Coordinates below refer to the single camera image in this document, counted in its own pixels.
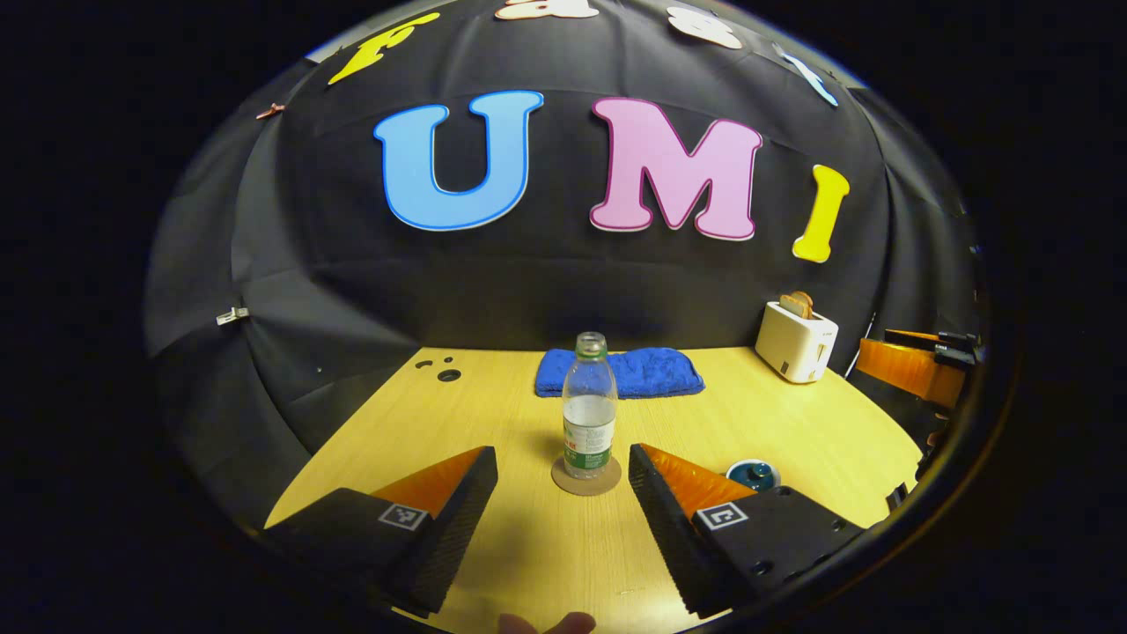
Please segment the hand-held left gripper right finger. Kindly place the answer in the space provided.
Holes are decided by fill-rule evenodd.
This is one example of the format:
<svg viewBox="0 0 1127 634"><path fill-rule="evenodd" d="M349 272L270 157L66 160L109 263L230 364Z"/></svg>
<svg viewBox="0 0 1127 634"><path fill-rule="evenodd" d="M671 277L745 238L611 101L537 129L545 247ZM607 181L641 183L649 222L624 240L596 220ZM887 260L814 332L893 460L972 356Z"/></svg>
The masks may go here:
<svg viewBox="0 0 1127 634"><path fill-rule="evenodd" d="M764 492L633 443L629 481L681 601L702 618L814 575L862 528L793 486Z"/></svg>

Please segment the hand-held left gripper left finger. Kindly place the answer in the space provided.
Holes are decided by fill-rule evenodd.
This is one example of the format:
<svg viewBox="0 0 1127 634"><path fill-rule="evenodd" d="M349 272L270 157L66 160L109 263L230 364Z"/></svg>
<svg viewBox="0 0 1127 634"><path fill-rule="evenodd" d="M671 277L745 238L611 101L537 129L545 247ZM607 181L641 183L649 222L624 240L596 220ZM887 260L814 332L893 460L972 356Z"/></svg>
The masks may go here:
<svg viewBox="0 0 1127 634"><path fill-rule="evenodd" d="M327 582L426 618L446 600L497 485L491 446L371 493L338 486L265 533Z"/></svg>

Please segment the round brown coaster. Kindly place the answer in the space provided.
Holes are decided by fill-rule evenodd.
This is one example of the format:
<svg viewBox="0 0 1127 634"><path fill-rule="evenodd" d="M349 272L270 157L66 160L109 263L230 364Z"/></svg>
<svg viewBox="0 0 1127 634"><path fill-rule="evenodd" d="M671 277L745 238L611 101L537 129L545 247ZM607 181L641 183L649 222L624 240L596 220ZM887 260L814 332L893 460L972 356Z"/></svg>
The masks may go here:
<svg viewBox="0 0 1127 634"><path fill-rule="evenodd" d="M558 457L553 461L550 474L556 485L571 495L596 497L607 494L622 477L622 466L615 457L609 458L607 466L595 477L573 477L566 467L567 462L564 456Z"/></svg>

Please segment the teal teacup lid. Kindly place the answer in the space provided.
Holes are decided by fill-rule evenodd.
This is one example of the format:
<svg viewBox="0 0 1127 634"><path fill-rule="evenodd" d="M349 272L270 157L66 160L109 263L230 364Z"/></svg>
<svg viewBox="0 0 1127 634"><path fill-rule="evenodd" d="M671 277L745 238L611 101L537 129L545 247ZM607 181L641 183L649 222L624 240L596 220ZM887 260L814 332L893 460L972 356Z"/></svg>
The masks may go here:
<svg viewBox="0 0 1127 634"><path fill-rule="evenodd" d="M781 484L782 479L778 473L777 467L770 465L766 461L761 459L744 459L738 461L733 464L727 470L726 477L728 479L777 479L778 485Z"/></svg>

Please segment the clear plastic water bottle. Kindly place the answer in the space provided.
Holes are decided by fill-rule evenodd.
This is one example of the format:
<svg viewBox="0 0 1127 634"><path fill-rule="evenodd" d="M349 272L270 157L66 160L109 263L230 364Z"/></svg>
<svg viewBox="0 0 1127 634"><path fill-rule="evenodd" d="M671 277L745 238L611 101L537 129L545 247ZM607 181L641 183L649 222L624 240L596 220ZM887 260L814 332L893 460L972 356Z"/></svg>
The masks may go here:
<svg viewBox="0 0 1127 634"><path fill-rule="evenodd" d="M602 476L611 461L616 421L616 378L607 361L607 338L577 336L571 368L564 375L564 470L568 477Z"/></svg>

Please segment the white toaster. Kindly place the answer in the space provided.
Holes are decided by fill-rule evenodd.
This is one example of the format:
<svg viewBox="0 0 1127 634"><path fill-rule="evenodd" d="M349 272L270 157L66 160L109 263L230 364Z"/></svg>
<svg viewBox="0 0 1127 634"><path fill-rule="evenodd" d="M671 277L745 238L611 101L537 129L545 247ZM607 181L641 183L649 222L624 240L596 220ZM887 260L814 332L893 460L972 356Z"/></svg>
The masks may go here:
<svg viewBox="0 0 1127 634"><path fill-rule="evenodd" d="M809 320L782 309L780 302L765 305L754 345L765 364L792 384L813 384L828 370L840 328L814 313Z"/></svg>

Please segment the blue folded towel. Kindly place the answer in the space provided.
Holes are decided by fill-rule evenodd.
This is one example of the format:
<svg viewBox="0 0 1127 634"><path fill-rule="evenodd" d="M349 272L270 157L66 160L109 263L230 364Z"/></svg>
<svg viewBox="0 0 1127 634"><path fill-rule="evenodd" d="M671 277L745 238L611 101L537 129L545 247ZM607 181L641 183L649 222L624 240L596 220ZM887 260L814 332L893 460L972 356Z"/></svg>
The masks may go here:
<svg viewBox="0 0 1127 634"><path fill-rule="evenodd" d="M564 378L576 361L573 350L553 349L544 352L533 379L533 392L540 398L560 398ZM613 352L607 356L609 369L615 374L616 398L651 400L678 394L699 394L704 379L687 356L669 348L644 348Z"/></svg>

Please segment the black backdrop cloth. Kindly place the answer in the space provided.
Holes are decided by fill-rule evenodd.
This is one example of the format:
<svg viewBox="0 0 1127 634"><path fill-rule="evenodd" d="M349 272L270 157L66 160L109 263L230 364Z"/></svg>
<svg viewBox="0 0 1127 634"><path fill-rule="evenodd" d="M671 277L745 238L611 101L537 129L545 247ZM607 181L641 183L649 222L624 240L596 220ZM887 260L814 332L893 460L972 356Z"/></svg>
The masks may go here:
<svg viewBox="0 0 1127 634"><path fill-rule="evenodd" d="M982 332L961 190L860 77L719 0L559 1L384 11L246 97L174 186L145 348L236 521L421 348L728 348L788 291L840 325L836 372L886 328Z"/></svg>

